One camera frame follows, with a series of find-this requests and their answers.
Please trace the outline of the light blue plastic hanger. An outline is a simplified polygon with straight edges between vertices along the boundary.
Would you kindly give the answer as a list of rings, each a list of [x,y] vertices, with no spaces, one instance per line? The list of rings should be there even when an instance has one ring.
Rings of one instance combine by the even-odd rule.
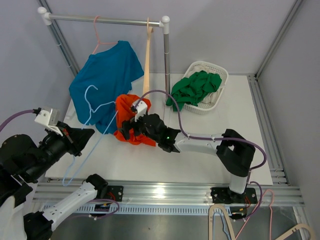
[[[108,106],[108,105],[110,105],[110,104],[116,104],[115,101],[110,101],[110,102],[102,103],[102,104],[100,104],[96,109],[93,109],[90,101],[89,101],[88,98],[87,98],[88,91],[89,91],[89,89],[91,89],[91,88],[94,88],[95,90],[98,90],[98,88],[97,88],[95,85],[91,84],[91,85],[89,85],[89,86],[86,88],[86,90],[85,90],[85,92],[84,92],[84,100],[85,100],[85,102],[86,102],[87,105],[88,105],[89,117],[88,117],[88,119],[86,120],[86,122],[82,125],[81,130],[84,129],[84,127],[90,122],[90,120],[91,120],[91,118],[92,118],[92,115],[93,115],[94,113],[96,113],[101,107],[103,107],[103,106]],[[101,136],[100,136],[100,138],[98,139],[98,141],[97,141],[97,142],[95,143],[95,145],[92,147],[92,149],[90,150],[90,152],[88,153],[88,155],[85,157],[85,159],[83,160],[83,162],[80,164],[80,166],[79,166],[78,169],[76,170],[76,172],[72,175],[72,177],[68,180],[68,182],[66,182],[66,178],[67,178],[67,176],[68,176],[71,168],[72,168],[72,167],[74,166],[74,164],[76,163],[76,157],[75,157],[74,155],[72,156],[72,157],[73,157],[72,163],[67,167],[67,169],[66,169],[66,171],[65,171],[65,173],[64,173],[64,176],[63,176],[63,178],[62,178],[62,186],[63,186],[63,187],[68,187],[68,186],[72,183],[73,179],[74,179],[74,178],[79,174],[79,172],[82,170],[82,168],[84,167],[85,163],[86,163],[87,160],[90,158],[90,156],[92,155],[92,153],[94,152],[95,148],[98,146],[98,144],[99,144],[100,141],[102,140],[102,138],[103,138],[103,136],[105,135],[105,133],[107,132],[107,130],[110,128],[111,124],[116,121],[116,116],[117,116],[117,114],[118,114],[118,111],[116,110],[116,111],[115,111],[115,114],[113,115],[112,119],[110,120],[109,124],[107,125],[107,127],[105,128],[105,130],[103,131],[103,133],[101,134]]]

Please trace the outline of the blue t shirt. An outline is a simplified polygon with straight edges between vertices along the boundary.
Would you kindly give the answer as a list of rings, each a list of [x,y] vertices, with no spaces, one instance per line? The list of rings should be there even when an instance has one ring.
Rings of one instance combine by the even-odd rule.
[[[89,108],[84,93],[89,85],[95,85],[98,90],[90,88],[87,99],[93,109],[100,104],[116,101],[119,95],[132,90],[133,81],[144,75],[142,65],[128,41],[118,41],[112,48],[91,54],[83,68],[69,86],[69,94],[73,101],[77,118],[84,124],[89,118]],[[103,133],[116,112],[114,103],[102,106],[87,125],[94,125]],[[114,121],[105,134],[113,134],[117,130]]]

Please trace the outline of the beige plastic hanger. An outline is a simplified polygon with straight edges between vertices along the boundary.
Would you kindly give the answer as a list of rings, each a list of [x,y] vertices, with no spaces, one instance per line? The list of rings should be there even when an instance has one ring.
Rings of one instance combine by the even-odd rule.
[[[143,94],[150,90],[150,47],[153,28],[150,26],[150,20],[147,18],[147,41],[145,50],[144,78],[143,78]]]

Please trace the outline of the green t shirt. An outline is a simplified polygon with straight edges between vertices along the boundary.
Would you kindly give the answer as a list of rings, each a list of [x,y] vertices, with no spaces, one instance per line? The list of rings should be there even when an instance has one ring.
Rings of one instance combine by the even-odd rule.
[[[215,93],[222,83],[217,73],[207,73],[204,70],[193,73],[190,77],[183,77],[171,90],[174,101],[168,97],[166,106],[172,106],[174,112],[181,111],[185,104],[198,106],[208,94]]]

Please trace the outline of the pink plastic hanger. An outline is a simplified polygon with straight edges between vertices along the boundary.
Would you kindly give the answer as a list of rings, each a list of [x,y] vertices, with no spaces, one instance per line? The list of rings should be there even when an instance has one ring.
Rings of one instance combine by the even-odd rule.
[[[96,40],[97,40],[97,44],[96,44],[96,47],[94,48],[92,54],[94,55],[98,48],[100,46],[108,46],[108,45],[116,45],[118,42],[102,42],[101,39],[100,39],[100,36],[99,36],[99,32],[98,32],[98,28],[97,28],[97,20],[100,18],[99,15],[97,15],[94,20],[93,20],[93,27],[94,27],[94,33],[95,33],[95,37],[96,37]]]

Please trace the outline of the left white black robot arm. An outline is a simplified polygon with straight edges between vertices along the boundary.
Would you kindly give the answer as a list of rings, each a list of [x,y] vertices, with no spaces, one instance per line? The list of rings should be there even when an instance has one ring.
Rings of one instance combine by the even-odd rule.
[[[36,145],[26,134],[8,138],[0,148],[0,238],[2,240],[48,240],[53,231],[75,210],[107,197],[108,182],[98,174],[90,175],[69,196],[45,211],[23,213],[26,197],[53,164],[65,154],[80,156],[93,129],[72,128],[58,123],[58,134],[48,130]]]

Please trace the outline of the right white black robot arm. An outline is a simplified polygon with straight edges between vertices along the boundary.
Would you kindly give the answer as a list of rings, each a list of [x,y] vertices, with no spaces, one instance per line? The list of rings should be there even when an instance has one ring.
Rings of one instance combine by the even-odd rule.
[[[156,113],[145,113],[122,120],[117,132],[125,142],[148,140],[167,153],[194,152],[218,157],[231,178],[226,190],[212,188],[212,200],[226,204],[245,202],[256,146],[235,130],[226,129],[222,135],[194,136],[181,128],[166,126]]]

